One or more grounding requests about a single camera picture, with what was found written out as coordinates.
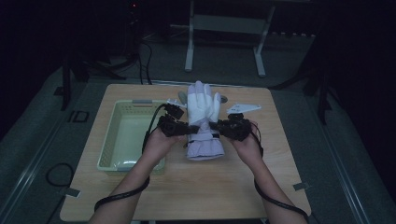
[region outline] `light green plastic tray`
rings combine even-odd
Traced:
[[[145,133],[155,110],[165,101],[120,100],[114,105],[107,127],[105,142],[97,163],[102,171],[129,171],[142,155]],[[165,112],[160,110],[153,122],[153,128]],[[164,159],[154,167],[159,172],[165,165]]]

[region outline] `human hand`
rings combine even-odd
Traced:
[[[186,139],[185,135],[166,137],[161,129],[155,129],[148,137],[141,158],[148,160],[154,166],[166,156],[176,142]]]
[[[257,136],[257,122],[251,121],[251,134],[247,136],[242,142],[228,139],[239,158],[244,162],[251,170],[263,164],[261,146],[259,145],[257,139],[253,136]]]

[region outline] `table leg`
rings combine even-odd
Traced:
[[[192,59],[194,57],[194,1],[190,0],[190,26],[189,26],[189,46],[187,48],[186,65],[184,70],[190,72],[192,70]]]
[[[271,7],[270,12],[267,17],[267,22],[262,28],[262,38],[260,40],[259,46],[253,48],[254,58],[256,60],[257,73],[259,77],[265,77],[264,65],[262,63],[262,47],[264,45],[265,38],[268,35],[268,30],[270,28],[271,20],[274,16],[275,7]]]

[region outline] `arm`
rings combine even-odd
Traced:
[[[171,146],[183,138],[184,136],[166,137],[160,129],[156,129],[148,138],[143,155],[110,195],[142,186],[152,169],[170,151]],[[139,197],[140,193],[103,204],[93,214],[89,223],[131,223]]]
[[[252,125],[253,133],[257,133],[256,126]],[[257,184],[262,192],[270,198],[273,198],[282,203],[294,206],[288,196],[283,192],[280,186],[276,183],[270,170],[262,160],[260,148],[252,134],[250,134],[244,141],[230,140],[233,147],[236,149],[241,160],[248,166],[253,173]],[[265,211],[271,224],[276,223],[306,223],[304,217],[298,213],[279,207],[273,203],[269,203],[262,199]]]

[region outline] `gray mat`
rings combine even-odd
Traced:
[[[271,86],[295,74],[310,42],[311,40],[303,37],[270,35],[262,54],[268,77],[260,78],[257,77],[251,48],[210,48],[201,41],[196,47],[193,71],[185,73],[186,42],[171,41],[168,44],[159,44],[151,41],[149,43],[153,55],[149,66],[150,75],[155,80],[173,82],[202,80],[222,85]],[[142,47],[142,51],[144,63],[148,61],[148,49]],[[118,72],[128,77],[124,83],[136,82],[138,78],[137,66]],[[55,213],[50,223],[63,223],[59,219],[60,206],[57,207],[62,199],[59,193],[62,188],[49,185],[45,175],[50,167],[59,162],[70,163],[76,168],[102,96],[110,82],[115,81],[98,75],[91,79],[81,95],[73,91],[74,105],[71,110],[90,113],[88,122],[74,123],[67,122],[70,111],[59,111],[62,99],[52,95],[61,83],[60,74],[54,74],[2,141],[1,203],[16,184],[26,164],[42,146],[53,123],[60,118],[66,118],[50,144],[49,153],[43,160],[32,186],[15,210],[11,223],[46,223],[52,211]],[[301,94],[302,85],[304,83],[299,82],[288,87],[286,91],[272,93],[301,178],[310,186],[306,193],[312,210],[319,223],[357,223],[334,171],[325,139],[320,134],[321,126],[317,123],[309,104],[316,99],[304,97]],[[342,108],[333,102],[331,104],[333,110],[327,112],[327,128],[355,183],[371,223],[396,223],[394,203],[384,190],[353,125]],[[51,177],[61,182],[67,182],[69,179],[67,170],[62,168],[56,169]]]

